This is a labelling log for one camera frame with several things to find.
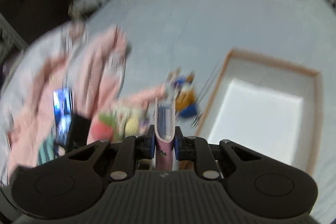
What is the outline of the cream knitted bunny doll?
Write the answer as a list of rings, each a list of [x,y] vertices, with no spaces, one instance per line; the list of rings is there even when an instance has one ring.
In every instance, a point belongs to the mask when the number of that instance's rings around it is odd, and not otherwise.
[[[140,136],[147,132],[149,118],[147,116],[148,104],[127,105],[116,104],[111,108],[110,114],[116,120],[113,140],[119,141],[128,136]]]

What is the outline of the pink green plush peach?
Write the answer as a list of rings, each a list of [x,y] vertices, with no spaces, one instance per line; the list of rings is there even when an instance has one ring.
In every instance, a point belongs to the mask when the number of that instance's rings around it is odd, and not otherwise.
[[[117,128],[117,120],[107,113],[100,113],[91,122],[88,140],[108,140],[112,141]]]

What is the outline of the brown bear plush keychain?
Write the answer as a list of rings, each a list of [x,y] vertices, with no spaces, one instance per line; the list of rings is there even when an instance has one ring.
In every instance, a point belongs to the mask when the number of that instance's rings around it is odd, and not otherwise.
[[[184,74],[180,67],[167,75],[167,99],[174,102],[176,116],[182,119],[196,118],[199,111],[198,95],[193,85],[195,72]]]

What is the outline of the orange white storage box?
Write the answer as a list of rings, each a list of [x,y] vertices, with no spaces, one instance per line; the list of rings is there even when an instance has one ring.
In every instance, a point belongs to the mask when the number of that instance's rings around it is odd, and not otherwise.
[[[323,124],[323,85],[315,69],[232,49],[216,78],[196,135],[228,139],[313,174]]]

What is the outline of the pink jacket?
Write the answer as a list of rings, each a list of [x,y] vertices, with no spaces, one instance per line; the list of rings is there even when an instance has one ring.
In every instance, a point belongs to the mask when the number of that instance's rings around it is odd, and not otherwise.
[[[18,166],[35,167],[54,159],[54,146],[69,142],[73,115],[92,119],[117,98],[126,61],[126,37],[108,28],[89,44],[43,64],[12,123],[5,129],[9,152],[1,173],[9,183]]]

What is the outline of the grey bed sheet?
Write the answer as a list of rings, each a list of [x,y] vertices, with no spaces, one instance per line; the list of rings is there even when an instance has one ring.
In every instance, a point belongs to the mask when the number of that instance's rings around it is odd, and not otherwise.
[[[238,48],[321,73],[323,124],[313,174],[223,139],[212,147],[220,179],[139,160],[130,179],[112,180],[120,141],[88,140],[92,119],[74,114],[65,147],[35,167],[18,166],[2,182],[1,223],[330,223],[335,219],[335,13],[326,0],[112,0],[80,24],[47,32],[25,53],[1,99],[1,173],[5,129],[45,61],[89,44],[108,28],[126,37],[116,99],[164,85],[169,72],[194,71],[202,115],[228,53]]]

